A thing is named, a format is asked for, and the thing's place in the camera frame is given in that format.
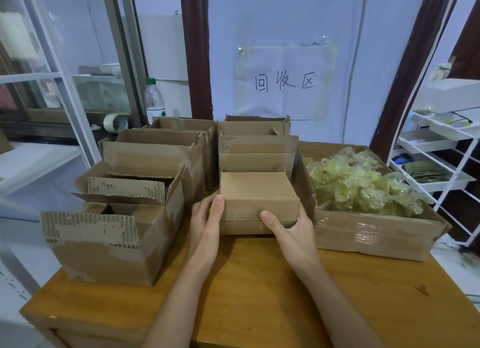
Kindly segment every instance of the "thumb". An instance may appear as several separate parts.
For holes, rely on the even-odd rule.
[[[273,215],[271,212],[264,210],[260,213],[260,218],[261,221],[267,226],[268,229],[270,229],[273,234],[278,238],[279,236],[282,236],[285,232],[286,229],[285,227],[280,224],[279,220],[275,215]]]
[[[208,215],[207,225],[219,225],[220,218],[225,207],[225,199],[222,195],[216,195],[210,207],[210,215]]]

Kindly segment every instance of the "wooden table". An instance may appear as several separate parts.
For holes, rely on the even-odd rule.
[[[21,314],[58,346],[140,347],[182,266],[187,223],[154,287],[73,282],[60,270]],[[480,346],[480,314],[433,257],[414,262],[318,253],[388,347]],[[332,346],[314,302],[272,237],[220,238],[193,339],[201,347]]]

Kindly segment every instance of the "electrical cable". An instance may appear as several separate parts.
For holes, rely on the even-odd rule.
[[[347,129],[347,117],[349,114],[349,107],[350,107],[350,95],[352,91],[353,73],[355,71],[355,64],[357,63],[357,55],[359,52],[360,41],[362,39],[363,20],[365,19],[366,8],[367,8],[367,0],[363,0],[362,6],[361,6],[360,23],[358,25],[357,44],[355,45],[355,52],[353,54],[352,67],[350,69],[350,77],[348,78],[348,90],[346,91],[345,114],[343,117],[343,128],[342,128],[342,143],[345,143],[345,131]]]

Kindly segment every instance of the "forearm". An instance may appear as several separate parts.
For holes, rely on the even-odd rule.
[[[300,278],[315,301],[335,348],[384,348],[379,336],[322,267]]]
[[[142,348],[188,347],[205,273],[185,264],[150,327]]]

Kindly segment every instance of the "hand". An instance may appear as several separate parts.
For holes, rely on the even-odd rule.
[[[193,205],[190,220],[190,238],[185,264],[207,277],[219,251],[220,218],[225,199],[215,192]]]
[[[267,210],[260,213],[260,218],[275,234],[285,259],[303,282],[322,269],[315,245],[314,225],[302,205],[297,223],[290,229],[286,229],[277,217]]]

